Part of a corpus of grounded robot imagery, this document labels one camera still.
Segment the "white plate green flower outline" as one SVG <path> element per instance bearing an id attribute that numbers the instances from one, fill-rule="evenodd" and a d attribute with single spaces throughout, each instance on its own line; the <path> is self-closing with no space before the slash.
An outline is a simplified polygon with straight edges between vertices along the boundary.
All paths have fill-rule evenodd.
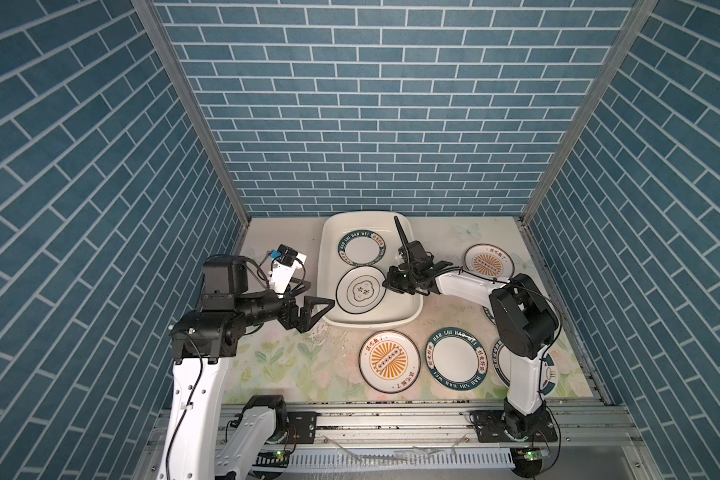
<path id="1" fill-rule="evenodd" d="M 384 299 L 385 276 L 373 266 L 356 267 L 343 275 L 335 297 L 341 310 L 350 315 L 360 315 L 375 309 Z"/>

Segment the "green rim plate back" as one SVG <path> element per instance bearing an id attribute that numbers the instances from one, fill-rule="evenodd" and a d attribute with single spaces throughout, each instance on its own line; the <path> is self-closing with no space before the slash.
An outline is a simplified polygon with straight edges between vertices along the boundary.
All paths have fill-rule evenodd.
<path id="1" fill-rule="evenodd" d="M 350 266 L 372 266 L 384 257 L 386 242 L 380 234 L 372 230 L 353 230 L 340 239 L 337 253 Z"/>

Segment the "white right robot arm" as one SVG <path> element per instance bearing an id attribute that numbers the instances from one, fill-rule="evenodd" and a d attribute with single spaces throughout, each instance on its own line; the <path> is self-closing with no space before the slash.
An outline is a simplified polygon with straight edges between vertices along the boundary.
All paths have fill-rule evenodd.
<path id="1" fill-rule="evenodd" d="M 504 429 L 515 440 L 535 433 L 546 411 L 544 358 L 557 339 L 560 321 L 530 276 L 499 279 L 447 261 L 413 260 L 391 266 L 383 286 L 400 294 L 454 296 L 489 308 L 510 353 Z"/>

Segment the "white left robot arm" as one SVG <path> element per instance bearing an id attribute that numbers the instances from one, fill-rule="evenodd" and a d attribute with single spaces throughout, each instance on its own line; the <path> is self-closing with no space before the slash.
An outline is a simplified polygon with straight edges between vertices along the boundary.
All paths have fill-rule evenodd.
<path id="1" fill-rule="evenodd" d="M 256 326 L 276 321 L 286 330 L 306 333 L 335 305 L 306 294 L 306 257 L 286 245 L 261 263 L 240 255 L 219 254 L 202 266 L 202 289 L 195 309 L 172 327 L 172 404 L 159 479 L 244 479 L 262 449 L 282 444 L 287 459 L 296 445 L 281 395 L 252 396 L 242 413 L 225 426 L 225 443 L 216 446 L 222 397 L 240 340 Z"/>

